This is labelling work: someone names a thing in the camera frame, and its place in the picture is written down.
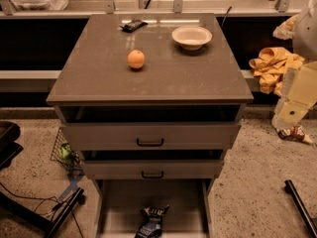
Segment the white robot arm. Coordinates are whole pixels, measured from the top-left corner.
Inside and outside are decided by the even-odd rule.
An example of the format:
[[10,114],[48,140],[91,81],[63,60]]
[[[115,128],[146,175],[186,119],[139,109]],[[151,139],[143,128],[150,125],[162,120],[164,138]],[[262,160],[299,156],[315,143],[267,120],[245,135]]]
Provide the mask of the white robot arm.
[[300,69],[289,67],[272,125],[278,130],[297,125],[317,102],[317,0],[309,0],[295,23],[293,50],[305,58]]

